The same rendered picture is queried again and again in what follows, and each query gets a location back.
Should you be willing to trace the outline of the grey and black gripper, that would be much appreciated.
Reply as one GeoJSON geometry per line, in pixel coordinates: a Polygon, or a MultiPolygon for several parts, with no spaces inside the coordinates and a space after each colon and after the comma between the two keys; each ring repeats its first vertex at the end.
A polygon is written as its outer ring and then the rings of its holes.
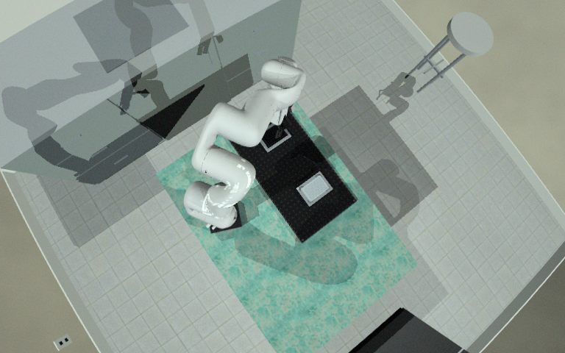
{"type": "Polygon", "coordinates": [[[288,108],[276,112],[271,120],[271,123],[278,126],[278,130],[275,136],[276,139],[282,135],[284,129],[287,129],[291,125],[291,122],[287,118],[287,112],[288,108]],[[286,122],[285,126],[283,121],[286,122]]]}

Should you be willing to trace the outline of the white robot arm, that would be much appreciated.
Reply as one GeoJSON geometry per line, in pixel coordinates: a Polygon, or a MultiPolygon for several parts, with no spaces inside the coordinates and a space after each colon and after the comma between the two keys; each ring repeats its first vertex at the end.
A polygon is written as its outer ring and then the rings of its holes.
{"type": "Polygon", "coordinates": [[[224,229],[235,223],[234,204],[245,197],[256,175],[255,167],[248,160],[215,145],[217,136],[242,146],[256,146],[275,112],[287,107],[291,113],[295,110],[294,103],[306,80],[305,72],[288,57],[268,60],[261,76],[270,84],[267,88],[273,89],[252,92],[241,110],[226,102],[218,103],[208,116],[194,150],[192,166],[220,181],[214,185],[195,181],[185,192],[187,213],[206,222],[207,228],[213,225],[212,229],[224,229]]]}

